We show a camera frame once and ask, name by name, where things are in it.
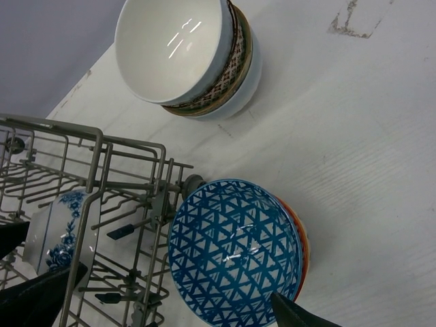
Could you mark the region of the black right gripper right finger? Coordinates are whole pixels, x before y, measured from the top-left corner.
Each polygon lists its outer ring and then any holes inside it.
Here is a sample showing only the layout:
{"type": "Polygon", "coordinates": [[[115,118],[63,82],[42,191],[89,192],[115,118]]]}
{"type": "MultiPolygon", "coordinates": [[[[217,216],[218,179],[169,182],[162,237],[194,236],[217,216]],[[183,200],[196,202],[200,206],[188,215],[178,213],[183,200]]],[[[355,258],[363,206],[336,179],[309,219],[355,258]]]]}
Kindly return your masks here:
{"type": "Polygon", "coordinates": [[[270,301],[278,327],[340,327],[318,317],[279,293],[272,293],[270,301]]]}

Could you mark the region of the red lattice bowl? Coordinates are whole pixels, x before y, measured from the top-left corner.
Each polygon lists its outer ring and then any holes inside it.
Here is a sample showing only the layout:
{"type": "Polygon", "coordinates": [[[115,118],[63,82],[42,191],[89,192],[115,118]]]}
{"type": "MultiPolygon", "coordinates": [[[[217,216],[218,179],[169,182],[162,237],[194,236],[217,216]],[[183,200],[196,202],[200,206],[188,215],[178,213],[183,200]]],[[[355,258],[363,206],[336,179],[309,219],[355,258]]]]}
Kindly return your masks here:
{"type": "Polygon", "coordinates": [[[295,299],[302,278],[298,230],[281,203],[240,179],[207,183],[181,204],[168,259],[185,304],[210,326],[269,326],[270,297],[295,299]]]}

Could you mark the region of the plain white bowl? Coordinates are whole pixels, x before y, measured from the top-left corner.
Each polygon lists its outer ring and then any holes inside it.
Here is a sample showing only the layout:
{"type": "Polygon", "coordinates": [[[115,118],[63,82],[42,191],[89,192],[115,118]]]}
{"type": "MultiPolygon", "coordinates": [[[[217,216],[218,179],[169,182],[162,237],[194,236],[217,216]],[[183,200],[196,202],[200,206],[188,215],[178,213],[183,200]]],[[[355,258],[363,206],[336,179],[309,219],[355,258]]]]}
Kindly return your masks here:
{"type": "Polygon", "coordinates": [[[238,90],[233,96],[222,106],[215,111],[202,115],[194,116],[191,119],[196,121],[214,121],[228,119],[240,112],[253,97],[259,85],[262,75],[262,54],[260,44],[254,33],[253,39],[253,55],[247,75],[238,90]]]}

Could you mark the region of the blue floral white bowl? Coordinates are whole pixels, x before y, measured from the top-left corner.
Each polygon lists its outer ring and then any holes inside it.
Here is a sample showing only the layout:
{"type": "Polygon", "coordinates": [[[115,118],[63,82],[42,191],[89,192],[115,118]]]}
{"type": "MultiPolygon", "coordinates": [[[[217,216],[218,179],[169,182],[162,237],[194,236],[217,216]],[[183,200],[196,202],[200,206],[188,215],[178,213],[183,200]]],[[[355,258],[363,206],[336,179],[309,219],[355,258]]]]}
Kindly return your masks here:
{"type": "Polygon", "coordinates": [[[47,208],[31,217],[23,261],[37,275],[69,266],[74,258],[85,202],[94,195],[80,188],[55,198],[47,208]]]}

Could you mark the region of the blue zigzag bowl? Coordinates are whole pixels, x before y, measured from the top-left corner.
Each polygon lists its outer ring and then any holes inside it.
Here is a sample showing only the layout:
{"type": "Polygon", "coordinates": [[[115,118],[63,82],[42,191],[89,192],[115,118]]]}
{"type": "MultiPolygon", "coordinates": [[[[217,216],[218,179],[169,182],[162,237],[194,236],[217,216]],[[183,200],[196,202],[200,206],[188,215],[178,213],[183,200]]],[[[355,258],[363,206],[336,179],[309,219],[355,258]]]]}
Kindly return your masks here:
{"type": "Polygon", "coordinates": [[[277,197],[277,200],[282,204],[282,206],[286,209],[286,211],[290,214],[292,217],[292,220],[294,224],[296,225],[297,231],[298,231],[298,237],[302,246],[302,277],[300,285],[298,286],[298,290],[296,292],[295,299],[298,298],[301,289],[303,288],[303,285],[305,283],[306,276],[309,271],[309,265],[310,265],[310,256],[311,256],[311,246],[309,242],[309,237],[307,234],[307,229],[304,225],[304,223],[301,221],[300,217],[297,215],[297,213],[281,198],[277,197]]]}

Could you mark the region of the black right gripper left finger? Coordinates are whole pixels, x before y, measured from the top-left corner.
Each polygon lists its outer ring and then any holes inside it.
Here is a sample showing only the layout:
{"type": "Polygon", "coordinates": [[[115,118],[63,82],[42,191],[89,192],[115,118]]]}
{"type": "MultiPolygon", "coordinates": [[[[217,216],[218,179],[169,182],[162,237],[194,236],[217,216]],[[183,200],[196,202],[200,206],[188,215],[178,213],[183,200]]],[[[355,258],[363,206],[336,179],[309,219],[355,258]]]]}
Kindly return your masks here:
{"type": "MultiPolygon", "coordinates": [[[[1,259],[25,241],[29,222],[1,225],[1,259]]],[[[70,267],[1,290],[1,326],[52,326],[63,306],[70,267]]],[[[79,263],[74,288],[87,274],[79,263]]]]}

